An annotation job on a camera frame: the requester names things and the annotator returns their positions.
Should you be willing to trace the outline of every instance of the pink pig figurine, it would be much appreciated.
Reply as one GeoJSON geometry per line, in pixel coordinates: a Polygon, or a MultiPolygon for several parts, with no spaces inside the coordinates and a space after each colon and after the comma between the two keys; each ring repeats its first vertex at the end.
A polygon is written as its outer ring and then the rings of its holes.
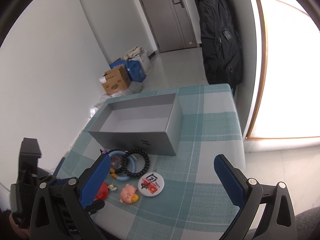
{"type": "Polygon", "coordinates": [[[139,196],[136,194],[137,188],[132,185],[125,185],[125,187],[122,189],[120,193],[120,202],[126,203],[126,204],[132,204],[135,203],[139,196]]]}

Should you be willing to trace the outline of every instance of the open rectangular box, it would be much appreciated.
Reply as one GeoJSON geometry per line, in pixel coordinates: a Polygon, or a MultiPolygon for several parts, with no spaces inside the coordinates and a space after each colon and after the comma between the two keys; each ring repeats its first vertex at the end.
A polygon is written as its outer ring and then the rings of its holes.
{"type": "Polygon", "coordinates": [[[149,96],[107,104],[89,133],[105,149],[175,156],[182,121],[176,94],[149,96]]]}

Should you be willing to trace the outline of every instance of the teal and white tablecloth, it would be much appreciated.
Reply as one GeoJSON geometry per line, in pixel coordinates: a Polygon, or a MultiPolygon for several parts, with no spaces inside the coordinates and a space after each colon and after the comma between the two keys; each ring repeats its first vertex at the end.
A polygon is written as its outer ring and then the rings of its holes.
{"type": "Polygon", "coordinates": [[[244,169],[242,135],[230,87],[226,84],[185,87],[110,98],[89,121],[64,161],[58,177],[79,177],[100,155],[101,146],[88,133],[89,128],[111,102],[129,98],[177,93],[183,126],[177,156],[150,155],[149,171],[161,174],[163,191],[154,197],[142,196],[131,205],[119,201],[126,183],[113,180],[117,191],[110,192],[105,207],[94,221],[120,239],[127,240],[195,240],[219,239],[238,207],[232,205],[213,169],[213,159],[224,154],[244,169]]]}

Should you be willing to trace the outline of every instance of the brown cardboard box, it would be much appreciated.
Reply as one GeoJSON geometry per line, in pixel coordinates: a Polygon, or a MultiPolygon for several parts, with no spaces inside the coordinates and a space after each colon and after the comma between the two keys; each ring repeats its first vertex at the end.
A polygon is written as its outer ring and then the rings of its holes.
{"type": "Polygon", "coordinates": [[[100,78],[100,82],[108,95],[127,89],[130,85],[130,79],[124,65],[110,69],[100,78]]]}

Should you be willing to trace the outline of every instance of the black backpack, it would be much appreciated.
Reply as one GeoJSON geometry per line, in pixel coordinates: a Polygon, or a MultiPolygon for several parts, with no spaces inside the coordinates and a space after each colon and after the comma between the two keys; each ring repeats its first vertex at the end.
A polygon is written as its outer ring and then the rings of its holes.
{"type": "Polygon", "coordinates": [[[240,42],[235,14],[229,0],[198,0],[202,56],[209,84],[242,82],[240,42]]]}

